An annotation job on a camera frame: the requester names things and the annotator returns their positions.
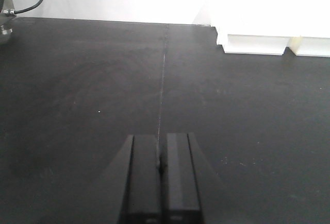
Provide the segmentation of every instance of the white object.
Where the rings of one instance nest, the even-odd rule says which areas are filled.
[[[228,35],[225,53],[282,55],[289,37]]]
[[[289,47],[297,56],[330,57],[330,38],[294,37]]]

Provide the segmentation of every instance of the black mat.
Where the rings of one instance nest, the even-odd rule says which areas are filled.
[[[210,27],[15,19],[0,47],[0,219],[79,194],[127,134],[194,132],[256,223],[330,219],[330,59],[225,55]],[[165,67],[162,92],[162,66]]]

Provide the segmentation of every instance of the black table surface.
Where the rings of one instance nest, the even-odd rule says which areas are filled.
[[[0,222],[83,192],[128,134],[194,132],[256,223],[329,223],[330,59],[230,55],[193,25],[19,18],[0,46]]]

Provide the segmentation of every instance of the black cable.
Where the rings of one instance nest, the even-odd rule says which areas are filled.
[[[35,8],[37,8],[41,3],[42,3],[43,0],[39,0],[36,4],[34,4],[33,6],[29,7],[29,8],[26,8],[26,9],[22,9],[22,10],[15,10],[15,14],[21,14],[21,13],[25,13],[27,11],[30,11],[30,10],[33,10]]]

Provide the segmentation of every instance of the white block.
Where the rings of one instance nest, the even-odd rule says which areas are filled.
[[[282,55],[290,37],[228,35],[225,53]]]
[[[330,38],[294,37],[289,47],[297,56],[330,57]]]

